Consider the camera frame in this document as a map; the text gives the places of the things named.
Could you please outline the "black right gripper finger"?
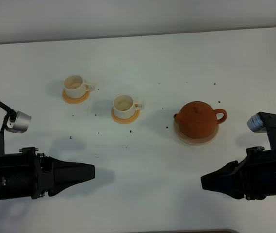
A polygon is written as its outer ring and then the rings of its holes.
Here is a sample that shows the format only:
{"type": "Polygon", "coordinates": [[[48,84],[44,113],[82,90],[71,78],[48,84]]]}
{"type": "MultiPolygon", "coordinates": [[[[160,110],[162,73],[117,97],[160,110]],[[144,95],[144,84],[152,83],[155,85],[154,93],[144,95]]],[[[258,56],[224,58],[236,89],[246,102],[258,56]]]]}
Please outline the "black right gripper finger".
{"type": "Polygon", "coordinates": [[[225,166],[223,166],[221,169],[202,176],[201,181],[202,182],[217,181],[222,176],[230,175],[235,170],[235,168],[238,166],[238,164],[239,163],[237,160],[231,161],[231,162],[227,163],[225,166]]]}
{"type": "Polygon", "coordinates": [[[226,194],[234,199],[244,198],[244,194],[236,190],[230,182],[224,183],[222,181],[201,180],[201,184],[202,188],[207,191],[226,194]]]}

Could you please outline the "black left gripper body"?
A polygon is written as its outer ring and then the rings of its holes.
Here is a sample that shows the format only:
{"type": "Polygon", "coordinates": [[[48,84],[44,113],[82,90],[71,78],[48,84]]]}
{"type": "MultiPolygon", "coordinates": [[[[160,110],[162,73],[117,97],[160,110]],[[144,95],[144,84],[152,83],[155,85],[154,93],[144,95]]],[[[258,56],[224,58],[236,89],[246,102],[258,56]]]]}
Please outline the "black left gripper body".
{"type": "Polygon", "coordinates": [[[38,198],[51,187],[49,170],[42,169],[44,154],[38,148],[21,148],[19,153],[0,157],[0,200],[21,197],[38,198]]]}

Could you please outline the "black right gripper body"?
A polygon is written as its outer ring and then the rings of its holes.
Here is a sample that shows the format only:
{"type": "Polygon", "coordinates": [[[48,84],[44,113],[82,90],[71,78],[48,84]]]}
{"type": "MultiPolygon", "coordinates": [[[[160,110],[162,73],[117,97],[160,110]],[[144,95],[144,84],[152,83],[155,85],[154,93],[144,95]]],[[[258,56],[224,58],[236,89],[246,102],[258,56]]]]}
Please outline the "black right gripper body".
{"type": "Polygon", "coordinates": [[[252,147],[246,154],[234,174],[234,198],[263,200],[276,195],[276,150],[252,147]]]}

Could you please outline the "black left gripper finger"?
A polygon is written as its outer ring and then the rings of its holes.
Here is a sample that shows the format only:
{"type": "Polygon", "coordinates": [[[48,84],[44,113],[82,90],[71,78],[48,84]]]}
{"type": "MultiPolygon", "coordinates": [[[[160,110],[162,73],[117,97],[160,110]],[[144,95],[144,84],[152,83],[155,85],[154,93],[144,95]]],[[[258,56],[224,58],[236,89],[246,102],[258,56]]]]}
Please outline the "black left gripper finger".
{"type": "Polygon", "coordinates": [[[52,158],[55,177],[95,177],[95,166],[52,158]]]}
{"type": "Polygon", "coordinates": [[[54,177],[54,185],[51,189],[48,190],[48,195],[50,197],[55,196],[62,192],[63,190],[74,186],[76,184],[89,181],[95,177],[95,174],[69,174],[69,175],[55,175],[54,177]]]}

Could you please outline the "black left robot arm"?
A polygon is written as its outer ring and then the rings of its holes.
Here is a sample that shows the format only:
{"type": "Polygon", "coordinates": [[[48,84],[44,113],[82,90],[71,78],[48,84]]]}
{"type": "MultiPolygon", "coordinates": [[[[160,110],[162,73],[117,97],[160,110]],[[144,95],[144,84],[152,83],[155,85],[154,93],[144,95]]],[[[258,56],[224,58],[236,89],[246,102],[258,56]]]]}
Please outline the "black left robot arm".
{"type": "Polygon", "coordinates": [[[34,147],[22,148],[17,154],[0,156],[0,200],[52,197],[94,177],[94,165],[61,161],[37,153],[34,147]]]}

